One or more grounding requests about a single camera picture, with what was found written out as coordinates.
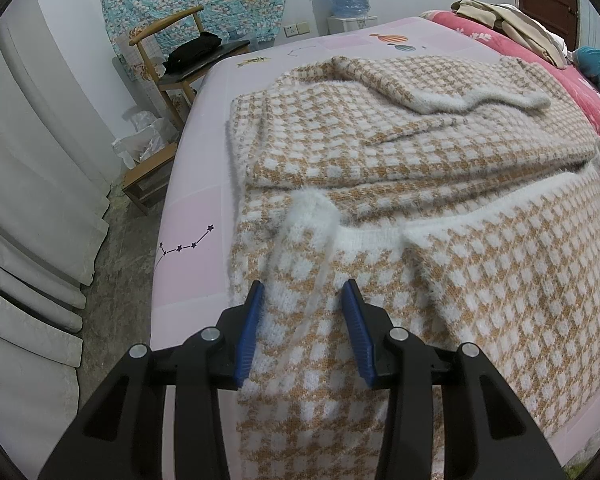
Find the beige white houndstooth coat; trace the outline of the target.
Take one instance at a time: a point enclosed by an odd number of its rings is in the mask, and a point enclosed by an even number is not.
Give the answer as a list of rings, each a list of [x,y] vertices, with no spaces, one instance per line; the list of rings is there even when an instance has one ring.
[[[335,56],[234,99],[228,138],[230,296],[265,287],[244,478],[373,477],[388,396],[347,280],[426,344],[478,344],[547,436],[600,391],[600,136],[542,66]]]

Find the beige and white clothes pile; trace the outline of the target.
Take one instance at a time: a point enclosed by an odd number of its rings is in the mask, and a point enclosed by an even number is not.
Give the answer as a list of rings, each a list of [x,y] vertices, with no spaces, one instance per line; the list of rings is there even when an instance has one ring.
[[[550,32],[512,4],[458,0],[451,4],[451,10],[461,18],[502,32],[560,70],[567,68],[571,62],[566,42],[561,36]]]

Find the pink floral blanket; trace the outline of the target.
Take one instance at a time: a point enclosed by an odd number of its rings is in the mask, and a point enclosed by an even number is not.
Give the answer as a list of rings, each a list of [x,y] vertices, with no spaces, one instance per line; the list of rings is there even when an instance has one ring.
[[[446,28],[453,29],[502,55],[516,56],[529,63],[539,63],[567,90],[583,110],[586,118],[600,136],[600,90],[597,90],[575,67],[569,65],[560,70],[539,55],[516,44],[505,35],[496,32],[483,24],[456,16],[451,11],[432,10],[422,14],[422,18]]]

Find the pink printed bed sheet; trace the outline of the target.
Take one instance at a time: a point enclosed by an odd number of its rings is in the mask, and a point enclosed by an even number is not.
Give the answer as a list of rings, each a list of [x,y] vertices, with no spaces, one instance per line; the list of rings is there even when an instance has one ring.
[[[228,257],[238,185],[227,136],[230,101],[275,77],[336,54],[394,58],[447,54],[493,62],[540,57],[486,26],[449,11],[402,18],[357,32],[282,44],[229,58],[204,76],[187,119],[164,205],[152,284],[150,345],[179,344],[227,305]]]

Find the white curtain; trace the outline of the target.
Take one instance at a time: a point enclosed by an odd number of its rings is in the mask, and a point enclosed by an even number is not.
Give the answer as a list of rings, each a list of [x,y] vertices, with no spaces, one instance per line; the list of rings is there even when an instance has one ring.
[[[0,18],[0,443],[35,477],[79,404],[82,289],[108,226],[110,133],[38,0]]]

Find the small wooden stool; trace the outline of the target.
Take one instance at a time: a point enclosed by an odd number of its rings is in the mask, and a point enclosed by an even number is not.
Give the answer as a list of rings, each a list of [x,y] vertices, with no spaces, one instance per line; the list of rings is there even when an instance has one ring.
[[[122,192],[142,214],[166,196],[177,150],[171,143],[124,175]]]

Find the white plastic bag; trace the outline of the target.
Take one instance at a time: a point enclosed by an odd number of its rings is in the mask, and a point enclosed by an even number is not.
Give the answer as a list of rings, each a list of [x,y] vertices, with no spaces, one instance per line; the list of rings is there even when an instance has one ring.
[[[135,132],[111,143],[114,154],[128,169],[135,168],[178,138],[178,129],[168,118],[158,118],[148,110],[134,114],[131,122]]]

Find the white water dispenser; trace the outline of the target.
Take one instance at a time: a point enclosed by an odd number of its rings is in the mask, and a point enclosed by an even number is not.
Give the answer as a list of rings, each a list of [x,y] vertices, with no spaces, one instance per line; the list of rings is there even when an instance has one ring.
[[[327,27],[329,35],[343,34],[344,32],[356,32],[357,30],[374,27],[378,24],[375,15],[362,15],[356,18],[337,18],[329,16]]]

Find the wooden chair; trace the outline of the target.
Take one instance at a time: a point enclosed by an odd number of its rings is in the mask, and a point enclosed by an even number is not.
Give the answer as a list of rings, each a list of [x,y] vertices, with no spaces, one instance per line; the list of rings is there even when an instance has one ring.
[[[133,34],[129,40],[129,46],[137,48],[146,72],[154,82],[174,119],[175,125],[179,129],[184,128],[185,120],[170,98],[169,92],[181,90],[188,105],[192,106],[197,95],[197,91],[192,87],[195,81],[201,79],[215,64],[231,56],[250,52],[251,41],[248,39],[234,39],[223,42],[219,36],[205,30],[199,16],[202,10],[204,10],[203,6],[193,6],[171,14],[166,18],[160,18],[160,20]],[[151,61],[144,48],[143,41],[190,16],[194,20],[198,36],[174,49],[166,58],[166,62],[163,63],[164,73],[159,75],[154,62]]]

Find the black garment on chair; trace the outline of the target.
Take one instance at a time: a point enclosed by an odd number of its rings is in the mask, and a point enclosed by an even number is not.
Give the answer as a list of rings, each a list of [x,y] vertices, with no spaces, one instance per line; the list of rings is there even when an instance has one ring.
[[[189,70],[194,65],[210,58],[219,50],[222,39],[212,32],[201,32],[193,40],[174,49],[163,63],[167,74],[180,74]]]

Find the wall socket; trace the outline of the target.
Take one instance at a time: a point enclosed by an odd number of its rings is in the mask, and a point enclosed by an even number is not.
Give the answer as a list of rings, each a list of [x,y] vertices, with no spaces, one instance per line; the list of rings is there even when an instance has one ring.
[[[294,24],[285,25],[283,27],[284,34],[287,38],[294,36],[305,35],[311,31],[310,24],[308,22],[299,22]]]

